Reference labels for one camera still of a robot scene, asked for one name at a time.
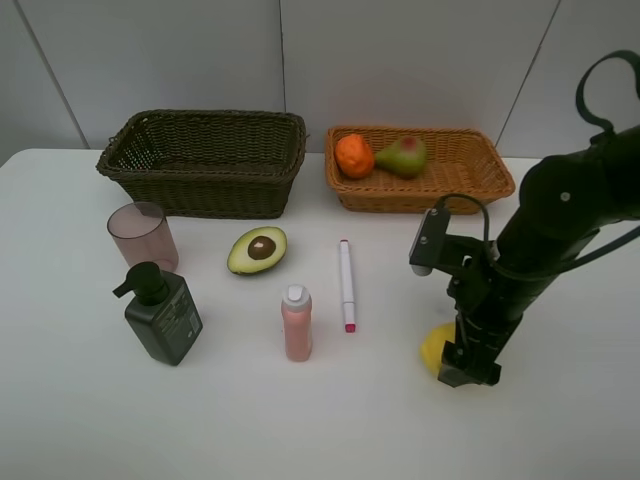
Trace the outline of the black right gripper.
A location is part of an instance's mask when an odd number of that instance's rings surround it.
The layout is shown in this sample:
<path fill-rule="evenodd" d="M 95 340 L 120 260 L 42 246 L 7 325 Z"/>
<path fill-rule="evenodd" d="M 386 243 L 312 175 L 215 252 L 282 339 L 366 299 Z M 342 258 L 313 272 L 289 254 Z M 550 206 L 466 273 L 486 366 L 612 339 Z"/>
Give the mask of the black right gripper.
<path fill-rule="evenodd" d="M 441 266 L 451 275 L 455 337 L 445 343 L 437 379 L 450 387 L 468 385 L 466 370 L 484 370 L 482 385 L 500 380 L 498 357 L 530 304 L 530 288 L 492 267 L 482 244 L 470 237 L 447 237 Z"/>

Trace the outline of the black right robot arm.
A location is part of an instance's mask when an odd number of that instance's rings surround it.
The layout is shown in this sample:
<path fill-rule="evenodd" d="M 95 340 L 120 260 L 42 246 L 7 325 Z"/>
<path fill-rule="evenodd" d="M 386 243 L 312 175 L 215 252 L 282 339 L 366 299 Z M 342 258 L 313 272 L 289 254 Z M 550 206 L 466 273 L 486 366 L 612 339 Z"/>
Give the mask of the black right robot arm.
<path fill-rule="evenodd" d="M 447 235 L 437 266 L 451 275 L 457 310 L 439 381 L 495 385 L 496 360 L 525 311 L 569 268 L 601 227 L 639 217 L 639 130 L 544 158 L 525 175 L 520 205 L 491 243 Z"/>

